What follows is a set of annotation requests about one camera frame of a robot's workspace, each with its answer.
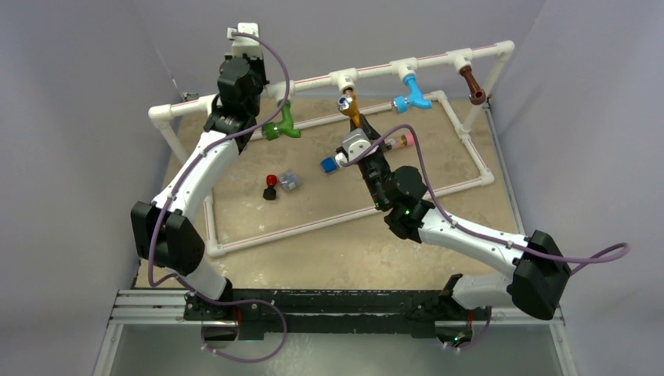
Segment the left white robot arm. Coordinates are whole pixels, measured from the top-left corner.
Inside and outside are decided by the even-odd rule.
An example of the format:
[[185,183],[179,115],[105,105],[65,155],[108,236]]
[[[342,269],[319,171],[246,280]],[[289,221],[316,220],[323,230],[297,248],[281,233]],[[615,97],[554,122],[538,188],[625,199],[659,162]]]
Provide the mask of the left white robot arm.
[[213,320],[233,312],[232,284],[204,257],[206,245],[193,223],[204,198],[256,129],[268,82],[262,58],[226,56],[194,152],[166,188],[150,203],[136,202],[130,213],[138,256],[204,296],[203,310]]

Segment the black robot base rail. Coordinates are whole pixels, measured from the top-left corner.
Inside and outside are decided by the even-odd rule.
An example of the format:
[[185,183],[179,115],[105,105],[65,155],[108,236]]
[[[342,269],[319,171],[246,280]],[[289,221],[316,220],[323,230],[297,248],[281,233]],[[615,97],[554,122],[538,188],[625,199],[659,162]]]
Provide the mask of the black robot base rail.
[[487,308],[465,309],[442,290],[323,290],[234,288],[215,305],[185,296],[187,321],[238,324],[240,339],[267,333],[408,334],[454,339]]

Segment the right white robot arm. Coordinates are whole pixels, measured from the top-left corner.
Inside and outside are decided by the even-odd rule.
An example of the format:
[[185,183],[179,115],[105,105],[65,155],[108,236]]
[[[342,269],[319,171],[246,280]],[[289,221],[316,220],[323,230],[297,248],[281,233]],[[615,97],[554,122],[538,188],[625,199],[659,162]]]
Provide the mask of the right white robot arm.
[[423,169],[391,169],[384,136],[363,114],[349,121],[350,133],[337,152],[343,166],[357,165],[373,206],[398,238],[437,245],[492,267],[493,275],[460,275],[449,280],[439,307],[457,319],[469,309],[513,305],[539,320],[550,320],[572,274],[554,238],[536,230],[520,235],[494,230],[439,209]]

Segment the orange water faucet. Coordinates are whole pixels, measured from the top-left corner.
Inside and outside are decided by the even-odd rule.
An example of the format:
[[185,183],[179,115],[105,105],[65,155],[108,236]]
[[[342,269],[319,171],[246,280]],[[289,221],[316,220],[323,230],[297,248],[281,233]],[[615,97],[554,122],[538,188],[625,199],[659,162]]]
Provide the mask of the orange water faucet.
[[353,91],[347,90],[340,96],[337,100],[337,110],[348,117],[356,128],[362,128],[362,115]]

